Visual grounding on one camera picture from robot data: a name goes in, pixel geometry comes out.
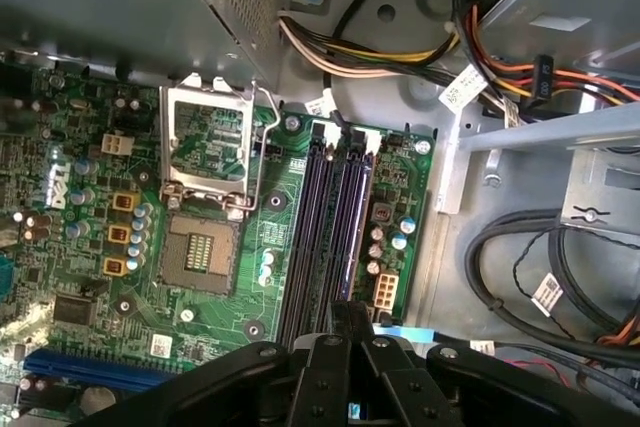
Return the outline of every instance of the integrated circuit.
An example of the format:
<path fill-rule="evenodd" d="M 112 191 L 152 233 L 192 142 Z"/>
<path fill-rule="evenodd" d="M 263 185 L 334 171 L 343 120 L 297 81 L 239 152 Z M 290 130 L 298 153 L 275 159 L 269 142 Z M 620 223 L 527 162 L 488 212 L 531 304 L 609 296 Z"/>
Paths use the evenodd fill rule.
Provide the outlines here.
<path fill-rule="evenodd" d="M 53 320 L 77 325 L 93 325 L 96 321 L 97 304 L 85 297 L 56 295 Z"/>
<path fill-rule="evenodd" d="M 240 238 L 237 224 L 174 215 L 162 254 L 167 285 L 228 294 Z"/>

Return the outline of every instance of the connector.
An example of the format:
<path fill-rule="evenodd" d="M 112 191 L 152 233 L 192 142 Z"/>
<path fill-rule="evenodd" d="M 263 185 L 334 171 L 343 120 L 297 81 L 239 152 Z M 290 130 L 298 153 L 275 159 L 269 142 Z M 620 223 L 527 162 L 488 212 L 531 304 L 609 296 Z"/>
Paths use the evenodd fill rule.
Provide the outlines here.
<path fill-rule="evenodd" d="M 376 281 L 376 288 L 373 294 L 373 306 L 376 309 L 388 310 L 393 309 L 393 304 L 396 301 L 396 294 L 398 293 L 398 281 L 397 274 L 389 272 L 383 272 L 378 276 Z"/>
<path fill-rule="evenodd" d="M 102 152 L 111 155 L 131 155 L 133 152 L 133 137 L 104 134 L 102 136 Z"/>

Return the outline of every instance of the white label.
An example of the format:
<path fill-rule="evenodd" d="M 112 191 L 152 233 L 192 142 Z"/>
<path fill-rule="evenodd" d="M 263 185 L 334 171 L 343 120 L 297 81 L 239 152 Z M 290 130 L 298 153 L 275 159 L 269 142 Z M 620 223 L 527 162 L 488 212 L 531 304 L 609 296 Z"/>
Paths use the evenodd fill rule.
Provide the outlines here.
<path fill-rule="evenodd" d="M 316 117 L 322 117 L 322 106 L 324 105 L 324 97 L 320 97 L 319 99 L 310 100 L 306 104 L 304 104 L 307 112 L 311 115 L 315 115 Z"/>
<path fill-rule="evenodd" d="M 560 288 L 560 284 L 558 284 L 553 274 L 549 273 L 531 297 L 531 302 L 533 302 L 544 315 L 550 317 L 551 309 L 556 305 L 556 302 L 558 302 L 562 294 L 563 291 Z"/>
<path fill-rule="evenodd" d="M 161 357 L 168 359 L 171 357 L 171 344 L 173 344 L 173 338 L 168 335 L 153 334 L 151 338 L 151 352 L 154 357 Z"/>
<path fill-rule="evenodd" d="M 67 206 L 67 192 L 69 187 L 69 173 L 71 164 L 53 165 L 47 179 L 47 206 L 52 209 L 64 210 Z"/>
<path fill-rule="evenodd" d="M 504 128 L 511 129 L 520 127 L 522 120 L 520 119 L 520 110 L 518 106 L 508 97 L 504 98 Z"/>
<path fill-rule="evenodd" d="M 456 79 L 440 94 L 440 102 L 447 106 L 454 114 L 459 113 L 475 99 L 487 86 L 487 81 L 469 65 Z"/>
<path fill-rule="evenodd" d="M 469 341 L 469 347 L 484 355 L 492 357 L 496 355 L 496 344 L 493 340 L 471 340 Z"/>

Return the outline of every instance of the wire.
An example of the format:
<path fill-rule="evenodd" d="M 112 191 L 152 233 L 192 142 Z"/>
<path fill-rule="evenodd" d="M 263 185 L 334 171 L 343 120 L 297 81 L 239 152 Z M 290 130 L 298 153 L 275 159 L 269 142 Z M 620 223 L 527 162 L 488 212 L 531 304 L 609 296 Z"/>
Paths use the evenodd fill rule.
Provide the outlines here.
<path fill-rule="evenodd" d="M 496 347 L 511 347 L 515 349 L 526 350 L 527 352 L 532 352 L 560 365 L 569 367 L 570 369 L 577 371 L 579 374 L 583 374 L 586 377 L 619 393 L 620 395 L 623 395 L 625 398 L 631 400 L 632 402 L 640 402 L 640 391 L 637 391 L 630 385 L 613 377 L 612 375 L 607 374 L 606 372 L 602 372 L 601 370 L 595 369 L 586 364 L 582 364 L 579 361 L 560 353 L 553 352 L 543 347 L 526 344 L 500 344 Z"/>

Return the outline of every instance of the gray metal panel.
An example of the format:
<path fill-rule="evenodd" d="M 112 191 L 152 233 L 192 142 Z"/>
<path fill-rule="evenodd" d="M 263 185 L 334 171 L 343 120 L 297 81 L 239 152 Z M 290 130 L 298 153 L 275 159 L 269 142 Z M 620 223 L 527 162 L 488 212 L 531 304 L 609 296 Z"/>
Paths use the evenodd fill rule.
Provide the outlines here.
<path fill-rule="evenodd" d="M 204 0 L 0 0 L 0 38 L 164 75 L 196 71 L 236 85 L 261 77 L 272 86 L 277 81 L 277 69 L 258 72 Z"/>
<path fill-rule="evenodd" d="M 542 52 L 565 66 L 638 76 L 640 12 L 631 8 L 636 3 L 503 0 L 483 22 L 483 42 L 489 52 L 514 61 Z"/>

